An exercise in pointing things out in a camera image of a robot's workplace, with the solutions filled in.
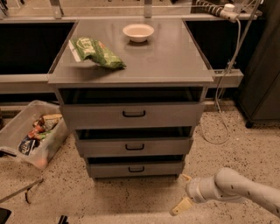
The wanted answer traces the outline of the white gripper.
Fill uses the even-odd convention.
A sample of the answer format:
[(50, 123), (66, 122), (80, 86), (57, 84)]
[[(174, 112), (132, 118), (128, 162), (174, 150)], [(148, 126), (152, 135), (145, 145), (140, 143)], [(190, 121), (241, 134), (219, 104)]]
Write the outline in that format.
[(219, 191), (214, 182), (214, 177), (192, 178), (182, 174), (182, 177), (188, 181), (186, 185), (186, 193), (189, 197), (184, 197), (181, 201), (170, 210), (170, 215), (176, 216), (192, 207), (195, 203), (206, 203), (209, 200), (217, 200)]

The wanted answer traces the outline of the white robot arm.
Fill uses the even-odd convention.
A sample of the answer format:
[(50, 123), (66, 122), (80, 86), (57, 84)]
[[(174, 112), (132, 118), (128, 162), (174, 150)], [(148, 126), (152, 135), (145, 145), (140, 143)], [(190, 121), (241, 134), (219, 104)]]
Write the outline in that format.
[(240, 203), (248, 199), (280, 217), (280, 190), (256, 183), (238, 171), (228, 167), (220, 168), (213, 176), (186, 180), (186, 196), (170, 210), (176, 216), (191, 208), (194, 203), (206, 203), (209, 200)]

